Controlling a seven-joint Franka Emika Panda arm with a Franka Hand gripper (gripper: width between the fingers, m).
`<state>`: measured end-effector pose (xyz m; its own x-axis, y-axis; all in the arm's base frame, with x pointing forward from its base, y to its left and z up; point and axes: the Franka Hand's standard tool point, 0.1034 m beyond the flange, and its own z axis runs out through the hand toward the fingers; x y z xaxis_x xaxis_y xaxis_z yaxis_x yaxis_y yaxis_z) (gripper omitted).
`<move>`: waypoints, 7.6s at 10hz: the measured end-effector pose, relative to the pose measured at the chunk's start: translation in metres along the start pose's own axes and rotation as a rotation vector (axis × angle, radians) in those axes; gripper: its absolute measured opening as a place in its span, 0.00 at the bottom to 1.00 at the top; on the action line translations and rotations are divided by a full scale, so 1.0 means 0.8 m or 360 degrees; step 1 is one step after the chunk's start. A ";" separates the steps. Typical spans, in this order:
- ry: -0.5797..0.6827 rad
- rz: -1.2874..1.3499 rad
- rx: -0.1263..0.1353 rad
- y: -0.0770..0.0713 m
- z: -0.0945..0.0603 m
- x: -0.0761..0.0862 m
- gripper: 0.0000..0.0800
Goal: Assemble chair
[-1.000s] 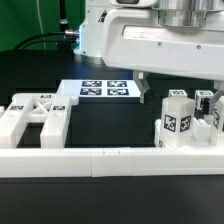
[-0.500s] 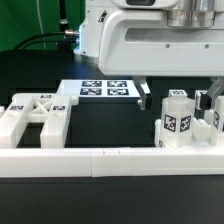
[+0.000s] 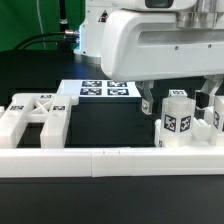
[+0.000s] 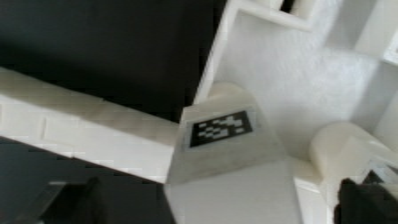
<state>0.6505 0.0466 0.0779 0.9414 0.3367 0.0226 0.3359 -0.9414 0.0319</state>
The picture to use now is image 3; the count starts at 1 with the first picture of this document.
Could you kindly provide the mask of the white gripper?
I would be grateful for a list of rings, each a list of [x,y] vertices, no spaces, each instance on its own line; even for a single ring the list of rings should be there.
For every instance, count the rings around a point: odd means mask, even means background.
[[[224,15],[212,29],[183,29],[174,13],[113,12],[104,28],[101,68],[114,81],[136,81],[141,109],[153,112],[149,80],[224,74]]]

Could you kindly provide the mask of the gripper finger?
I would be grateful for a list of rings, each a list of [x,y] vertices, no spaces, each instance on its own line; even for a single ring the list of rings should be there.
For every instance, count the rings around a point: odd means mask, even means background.
[[[195,91],[196,106],[200,109],[214,105],[215,94],[224,82],[224,75],[205,76],[205,83]]]

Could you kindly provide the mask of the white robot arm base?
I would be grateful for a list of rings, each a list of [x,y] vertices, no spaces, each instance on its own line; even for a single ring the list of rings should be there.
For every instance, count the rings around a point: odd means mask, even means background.
[[[79,26],[79,45],[75,59],[90,64],[101,62],[104,27],[115,7],[111,0],[85,0],[85,19]]]

